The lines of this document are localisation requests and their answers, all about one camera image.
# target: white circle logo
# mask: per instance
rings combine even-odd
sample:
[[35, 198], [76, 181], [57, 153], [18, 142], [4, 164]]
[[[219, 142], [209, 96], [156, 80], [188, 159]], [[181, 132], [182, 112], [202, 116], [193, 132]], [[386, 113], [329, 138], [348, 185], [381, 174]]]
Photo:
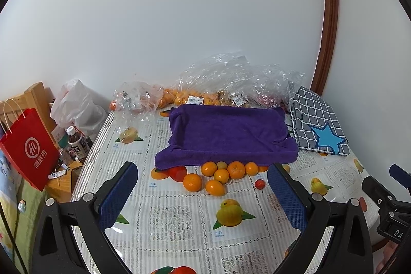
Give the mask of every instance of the white circle logo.
[[28, 158], [37, 158], [40, 153], [40, 145], [37, 139], [29, 137], [24, 145], [24, 150]]

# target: red paper bag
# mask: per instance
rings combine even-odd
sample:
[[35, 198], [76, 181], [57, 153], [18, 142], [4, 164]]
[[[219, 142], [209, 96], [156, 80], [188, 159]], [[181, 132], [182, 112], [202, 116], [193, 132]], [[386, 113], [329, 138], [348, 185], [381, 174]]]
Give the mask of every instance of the red paper bag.
[[0, 139], [0, 148], [34, 188], [44, 189], [59, 153], [35, 108], [28, 108]]

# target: gray checkered cloth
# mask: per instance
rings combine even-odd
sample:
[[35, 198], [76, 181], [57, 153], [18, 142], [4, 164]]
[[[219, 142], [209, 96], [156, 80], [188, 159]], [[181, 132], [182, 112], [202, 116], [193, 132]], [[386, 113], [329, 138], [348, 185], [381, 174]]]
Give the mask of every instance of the gray checkered cloth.
[[[301, 149], [333, 154], [332, 149], [329, 147], [316, 147], [317, 135], [310, 128], [310, 125], [322, 128], [328, 123], [336, 136], [345, 138], [340, 123], [330, 105], [318, 94], [303, 86], [299, 88], [293, 98], [290, 113], [294, 137]], [[350, 154], [346, 143], [347, 140], [345, 143], [340, 144], [339, 155], [348, 156]]]

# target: purple towel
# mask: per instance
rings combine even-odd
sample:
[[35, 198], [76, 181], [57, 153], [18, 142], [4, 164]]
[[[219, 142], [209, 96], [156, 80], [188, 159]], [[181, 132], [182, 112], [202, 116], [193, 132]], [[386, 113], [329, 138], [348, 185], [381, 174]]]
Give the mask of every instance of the purple towel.
[[158, 169], [238, 160], [257, 165], [291, 163], [298, 146], [281, 108], [182, 105], [170, 113], [170, 146], [155, 157]]

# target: blue star patch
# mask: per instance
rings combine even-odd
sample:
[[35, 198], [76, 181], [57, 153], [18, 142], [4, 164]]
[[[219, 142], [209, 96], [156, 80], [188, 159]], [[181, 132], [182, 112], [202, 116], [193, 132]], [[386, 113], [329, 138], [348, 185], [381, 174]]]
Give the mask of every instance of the blue star patch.
[[317, 135], [317, 143], [315, 144], [316, 148], [329, 147], [334, 155], [338, 155], [340, 153], [339, 144], [345, 142], [345, 138], [334, 135], [329, 123], [326, 123], [322, 128], [317, 128], [311, 125], [309, 126]]

